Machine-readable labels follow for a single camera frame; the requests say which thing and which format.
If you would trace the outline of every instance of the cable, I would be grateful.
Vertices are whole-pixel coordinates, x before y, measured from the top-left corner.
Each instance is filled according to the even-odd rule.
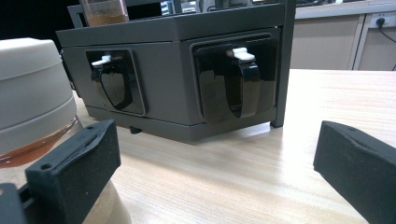
[[[385,19],[384,19],[384,18],[379,18],[378,20],[376,20],[375,23],[378,25],[379,33],[381,33],[384,37],[386,37],[387,39],[391,40],[393,43],[396,44],[396,40],[394,40],[392,37],[388,36],[387,34],[385,34],[385,33],[382,31],[382,26],[383,26],[384,23],[385,23]],[[395,69],[396,69],[396,64],[393,66],[392,71],[394,71]]]

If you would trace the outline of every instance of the black appliance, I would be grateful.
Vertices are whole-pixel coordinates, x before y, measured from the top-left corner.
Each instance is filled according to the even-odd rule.
[[[197,140],[283,125],[294,14],[295,1],[280,0],[57,35],[90,116]]]

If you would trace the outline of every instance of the white lid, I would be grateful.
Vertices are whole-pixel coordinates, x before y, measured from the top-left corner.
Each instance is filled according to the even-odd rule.
[[[76,112],[51,40],[0,41],[0,155],[56,132]]]

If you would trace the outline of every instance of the wooden table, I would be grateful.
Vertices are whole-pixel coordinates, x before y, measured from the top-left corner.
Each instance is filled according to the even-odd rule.
[[[96,122],[77,102],[82,124]],[[313,169],[323,120],[396,147],[396,73],[291,70],[279,129],[186,144],[118,128],[112,180],[133,223],[366,223]]]

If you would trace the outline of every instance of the table surface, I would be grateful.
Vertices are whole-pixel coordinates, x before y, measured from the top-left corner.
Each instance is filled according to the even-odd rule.
[[[97,122],[76,101],[83,126]],[[187,144],[119,127],[112,180],[133,223],[366,223],[314,171],[323,120],[396,147],[396,73],[290,70],[278,129],[264,123]]]

